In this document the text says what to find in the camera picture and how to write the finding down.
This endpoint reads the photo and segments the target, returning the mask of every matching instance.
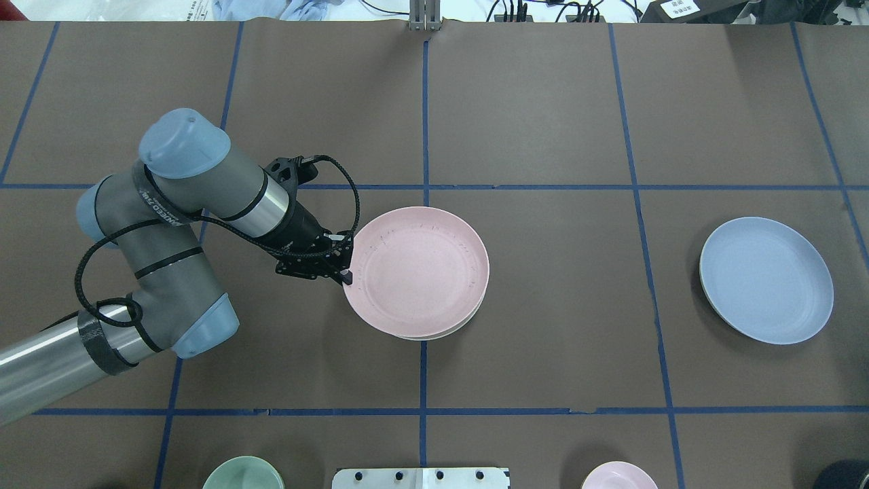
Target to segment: green bowl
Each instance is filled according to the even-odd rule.
[[[263,459],[235,457],[217,467],[202,489],[284,489],[281,474]]]

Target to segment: pink bowl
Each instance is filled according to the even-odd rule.
[[[480,307],[488,254],[468,223],[433,207],[387,212],[356,234],[347,300],[366,323],[405,339],[457,331]]]

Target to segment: blue tape line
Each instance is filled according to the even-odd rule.
[[[89,189],[93,184],[0,184],[0,189]],[[638,184],[641,191],[838,191],[838,185],[695,185]],[[300,189],[345,191],[348,184],[304,184]],[[421,191],[422,184],[356,184],[361,191]],[[430,184],[432,191],[631,191],[630,184]],[[869,191],[869,185],[846,185],[850,191]]]
[[[36,70],[36,76],[33,78],[33,84],[30,86],[30,93],[27,94],[27,101],[24,102],[24,108],[21,110],[21,117],[18,118],[18,125],[15,127],[15,132],[12,134],[12,140],[9,142],[9,150],[6,151],[6,159],[3,161],[3,168],[0,168],[0,184],[6,179],[6,173],[9,171],[9,166],[12,163],[12,155],[15,154],[15,146],[18,144],[18,138],[21,136],[21,130],[24,128],[24,121],[27,119],[27,113],[30,111],[30,104],[33,103],[33,97],[36,95],[36,88],[39,86],[39,80],[43,77],[45,64],[49,61],[51,47],[54,46],[57,30],[60,29],[60,23],[55,22],[54,29],[51,30],[48,44],[45,45],[43,60],[39,64],[39,69]]]
[[[176,358],[175,374],[172,376],[172,389],[169,391],[169,404],[166,408],[166,423],[163,425],[163,441],[160,443],[160,457],[157,459],[157,470],[154,475],[154,489],[160,489],[163,483],[163,468],[166,466],[166,452],[169,451],[169,436],[172,434],[172,419],[175,417],[175,402],[178,397],[178,384],[181,383],[181,367],[184,360]]]
[[[566,407],[432,407],[427,409],[432,416],[566,416]]]
[[[654,309],[654,326],[658,334],[658,360],[660,363],[660,376],[664,385],[664,399],[667,402],[667,409],[673,408],[673,395],[670,391],[670,375],[667,370],[667,353],[664,350],[664,334],[660,328],[660,314],[658,311],[658,297],[654,289],[654,276],[652,274],[652,260],[649,256],[648,242],[646,238],[646,223],[643,220],[642,202],[640,201],[640,188],[637,182],[637,171],[634,165],[634,147],[631,144],[631,132],[627,124],[627,108],[625,106],[625,93],[621,85],[621,74],[619,70],[619,53],[615,44],[615,30],[612,24],[608,24],[609,28],[609,44],[613,54],[613,71],[615,74],[615,87],[619,95],[619,109],[621,111],[621,127],[624,131],[625,148],[627,150],[627,165],[631,171],[631,185],[634,188],[634,207],[637,212],[637,225],[640,227],[640,243],[643,249],[643,262],[646,267],[646,281],[649,292],[652,294],[652,307]],[[682,471],[682,457],[679,449],[679,434],[676,430],[676,417],[672,412],[667,414],[670,424],[670,441],[673,444],[673,461],[676,465],[676,479],[679,482],[679,489],[685,489],[685,475]]]
[[[34,416],[166,416],[165,409],[102,408],[102,407],[46,407]]]
[[[300,189],[312,191],[345,191],[350,189],[348,184],[304,184]],[[360,191],[420,191],[424,186],[420,184],[356,184]]]
[[[261,416],[268,415],[269,409],[175,409],[173,416]]]
[[[869,271],[869,252],[866,251],[866,242],[863,240],[863,233],[860,231],[860,226],[857,223],[857,217],[854,216],[854,209],[851,206],[851,199],[848,197],[848,190],[845,187],[845,179],[842,178],[842,171],[839,168],[839,162],[836,160],[836,153],[833,151],[833,144],[830,143],[830,136],[826,131],[826,125],[824,125],[824,118],[820,114],[818,100],[814,96],[812,81],[809,80],[809,73],[806,69],[806,61],[803,59],[803,49],[799,43],[797,24],[793,22],[791,22],[791,35],[793,36],[793,46],[797,50],[799,70],[803,73],[803,81],[806,83],[806,91],[809,95],[809,101],[812,102],[812,110],[815,113],[815,118],[818,119],[820,134],[824,138],[826,153],[830,157],[830,163],[833,165],[833,172],[836,174],[836,181],[839,182],[839,188],[842,191],[842,198],[845,200],[845,207],[848,210],[848,217],[851,219],[851,227],[854,229],[854,234],[857,237],[857,244],[860,248],[860,253],[863,255],[863,264],[866,266],[866,270]]]
[[[420,343],[420,467],[428,466],[428,341]]]
[[[272,409],[269,416],[418,416],[415,407],[350,409]]]
[[[202,212],[202,215],[205,217],[209,216],[210,214],[211,213],[208,212],[208,210],[205,210]],[[208,225],[209,224],[207,222],[202,221],[202,226],[199,228],[199,245],[200,246],[202,246],[202,244],[205,243],[205,230],[208,227]]]
[[[235,67],[238,66],[238,51],[242,47],[242,33],[244,21],[238,23],[238,32],[235,34],[235,51],[232,53],[232,66],[229,68],[229,81],[226,85],[226,98],[223,100],[223,115],[220,118],[220,128],[226,130],[226,119],[229,116],[229,102],[232,100],[232,86],[235,84]]]
[[[798,412],[869,412],[869,405],[733,405],[674,407],[675,414],[765,414]]]
[[[422,204],[428,207],[428,41],[422,43]]]
[[[438,191],[629,191],[624,184],[435,184]]]
[[[638,184],[642,191],[837,191],[837,185],[672,185]]]
[[[34,416],[166,416],[166,409],[47,407]],[[175,409],[177,417],[353,417],[353,416],[419,416],[415,407],[376,407],[348,409]],[[647,416],[690,414],[797,414],[797,413],[869,413],[869,405],[717,405],[682,407],[601,407],[592,412],[571,411],[566,407],[429,407],[427,416]]]

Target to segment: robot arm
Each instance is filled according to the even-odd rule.
[[[278,273],[352,283],[358,194],[331,158],[278,158],[260,168],[191,109],[171,111],[151,126],[139,156],[132,170],[87,190],[76,214],[95,241],[117,235],[111,245],[121,249],[140,286],[128,304],[140,309],[89,305],[93,313],[82,310],[0,352],[0,425],[164,349],[189,358],[235,333],[238,317],[192,222],[234,229],[278,258]],[[332,234],[295,199],[296,187],[316,177],[313,163],[321,160],[336,164],[356,194],[350,231]],[[219,220],[200,216],[203,210]],[[155,219],[159,224],[148,224]],[[82,272],[80,265],[79,279]]]

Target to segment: light blue joint cap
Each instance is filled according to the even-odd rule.
[[[211,170],[229,153],[229,136],[193,109],[167,112],[142,136],[139,158],[163,178]]]
[[[238,331],[238,316],[223,294],[172,346],[180,358],[194,357],[223,343]]]
[[[87,234],[94,243],[106,237],[100,224],[96,221],[96,193],[100,191],[100,185],[109,177],[100,180],[100,183],[90,187],[81,197],[78,198],[76,204],[76,220],[78,227],[82,228],[84,234]],[[117,244],[108,243],[106,248],[117,248]]]

